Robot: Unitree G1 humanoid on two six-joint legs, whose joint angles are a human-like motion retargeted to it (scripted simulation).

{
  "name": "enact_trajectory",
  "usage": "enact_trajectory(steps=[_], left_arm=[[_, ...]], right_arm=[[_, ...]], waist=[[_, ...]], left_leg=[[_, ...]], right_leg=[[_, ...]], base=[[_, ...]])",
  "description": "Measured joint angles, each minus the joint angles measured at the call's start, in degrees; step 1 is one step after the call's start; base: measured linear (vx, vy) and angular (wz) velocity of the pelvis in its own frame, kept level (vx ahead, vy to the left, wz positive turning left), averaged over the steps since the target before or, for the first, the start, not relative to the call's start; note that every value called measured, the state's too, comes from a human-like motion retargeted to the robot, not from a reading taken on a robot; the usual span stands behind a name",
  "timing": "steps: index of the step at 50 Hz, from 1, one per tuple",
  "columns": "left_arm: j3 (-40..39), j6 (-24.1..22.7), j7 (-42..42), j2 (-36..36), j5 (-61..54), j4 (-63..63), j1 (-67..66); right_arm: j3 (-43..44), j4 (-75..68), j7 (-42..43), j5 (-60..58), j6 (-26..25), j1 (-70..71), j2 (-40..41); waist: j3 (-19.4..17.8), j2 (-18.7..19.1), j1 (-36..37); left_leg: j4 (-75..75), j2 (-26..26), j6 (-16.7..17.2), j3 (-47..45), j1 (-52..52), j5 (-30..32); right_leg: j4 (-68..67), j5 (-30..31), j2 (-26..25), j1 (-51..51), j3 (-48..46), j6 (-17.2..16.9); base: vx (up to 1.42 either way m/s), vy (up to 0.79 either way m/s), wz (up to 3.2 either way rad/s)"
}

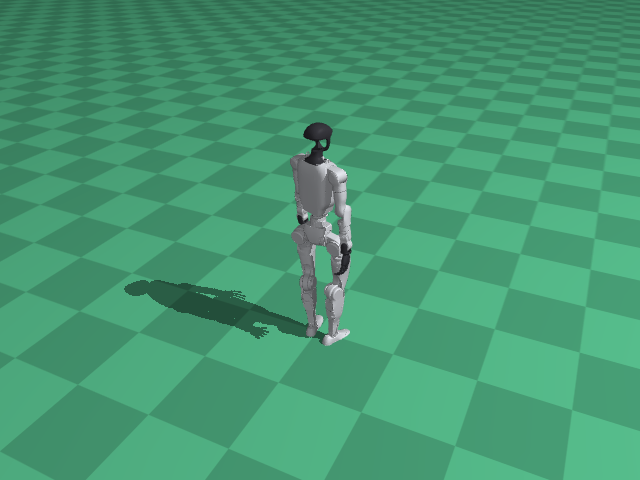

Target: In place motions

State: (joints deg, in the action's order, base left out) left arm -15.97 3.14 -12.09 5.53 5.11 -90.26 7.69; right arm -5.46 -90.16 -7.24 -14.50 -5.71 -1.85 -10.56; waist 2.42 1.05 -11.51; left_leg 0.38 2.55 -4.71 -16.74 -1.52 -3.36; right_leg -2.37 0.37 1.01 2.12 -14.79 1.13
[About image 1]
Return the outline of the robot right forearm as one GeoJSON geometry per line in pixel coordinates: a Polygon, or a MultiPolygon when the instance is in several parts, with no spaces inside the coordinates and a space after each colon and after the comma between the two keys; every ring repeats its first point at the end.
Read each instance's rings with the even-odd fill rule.
{"type": "Polygon", "coordinates": [[[344,209],[343,218],[338,221],[339,226],[339,235],[340,235],[340,249],[341,244],[345,243],[347,245],[347,251],[352,248],[351,242],[351,207],[346,206],[344,209]]]}

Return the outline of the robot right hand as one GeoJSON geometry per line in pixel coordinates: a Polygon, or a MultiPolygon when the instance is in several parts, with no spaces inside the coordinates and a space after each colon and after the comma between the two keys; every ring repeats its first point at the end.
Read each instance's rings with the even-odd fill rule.
{"type": "Polygon", "coordinates": [[[341,244],[341,251],[343,254],[342,257],[342,261],[341,261],[341,268],[339,270],[338,273],[335,273],[334,275],[341,275],[343,273],[345,273],[345,271],[348,269],[348,265],[350,262],[350,253],[351,253],[351,249],[347,251],[347,245],[345,243],[341,244]]]}

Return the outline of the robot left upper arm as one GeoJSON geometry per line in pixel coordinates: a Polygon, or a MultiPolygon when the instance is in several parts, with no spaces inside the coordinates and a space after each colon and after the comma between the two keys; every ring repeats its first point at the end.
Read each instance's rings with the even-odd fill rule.
{"type": "Polygon", "coordinates": [[[306,155],[304,153],[300,153],[294,157],[292,157],[290,159],[290,165],[293,169],[293,179],[294,179],[294,183],[295,183],[295,191],[297,194],[299,194],[299,189],[298,189],[298,175],[297,175],[297,164],[298,164],[298,160],[300,159],[301,156],[306,155]]]}

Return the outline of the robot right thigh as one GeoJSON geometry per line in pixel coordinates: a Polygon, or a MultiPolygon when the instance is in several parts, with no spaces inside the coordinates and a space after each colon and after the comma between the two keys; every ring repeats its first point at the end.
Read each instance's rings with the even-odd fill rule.
{"type": "MultiPolygon", "coordinates": [[[[345,271],[345,273],[341,274],[341,275],[334,275],[335,273],[338,273],[340,268],[341,268],[341,261],[342,261],[342,257],[343,254],[340,252],[340,235],[336,235],[332,232],[329,232],[326,235],[325,238],[325,244],[326,244],[326,249],[328,251],[328,253],[331,255],[331,267],[332,267],[332,274],[333,274],[333,283],[328,283],[325,288],[324,288],[324,294],[326,295],[326,297],[328,299],[331,300],[331,294],[333,292],[333,290],[337,287],[342,288],[342,290],[344,291],[344,288],[346,286],[347,283],[347,279],[348,279],[348,275],[349,275],[349,271],[350,271],[350,263],[351,263],[351,259],[348,265],[348,269],[345,271]]],[[[350,255],[350,254],[349,254],[350,255]]]]}

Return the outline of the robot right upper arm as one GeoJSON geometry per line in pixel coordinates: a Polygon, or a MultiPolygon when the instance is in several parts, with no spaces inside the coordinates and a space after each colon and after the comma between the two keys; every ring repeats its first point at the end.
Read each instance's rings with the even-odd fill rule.
{"type": "Polygon", "coordinates": [[[328,172],[328,181],[330,182],[330,184],[333,186],[333,196],[334,196],[334,202],[335,202],[335,215],[337,215],[338,217],[343,218],[343,214],[344,214],[344,209],[346,206],[346,199],[347,199],[347,189],[346,189],[346,183],[347,183],[347,174],[345,172],[345,170],[336,167],[336,166],[330,166],[327,168],[327,172],[328,172]]]}

